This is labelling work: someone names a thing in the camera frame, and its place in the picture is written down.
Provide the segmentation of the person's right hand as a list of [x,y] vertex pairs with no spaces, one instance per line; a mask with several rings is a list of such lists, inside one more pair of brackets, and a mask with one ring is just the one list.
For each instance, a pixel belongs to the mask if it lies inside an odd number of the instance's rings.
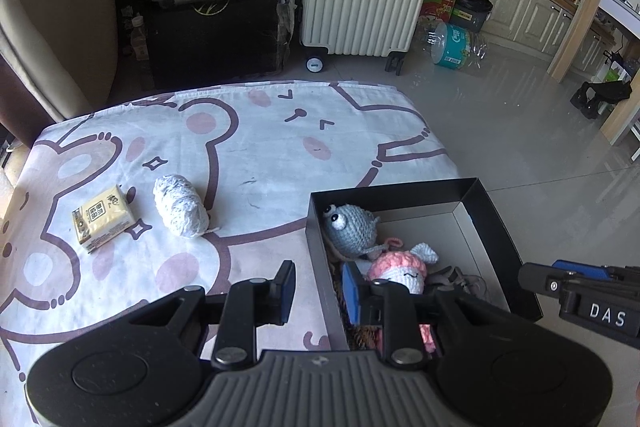
[[636,399],[636,410],[634,411],[634,427],[640,427],[640,384],[638,383],[636,392],[634,393],[634,399]]

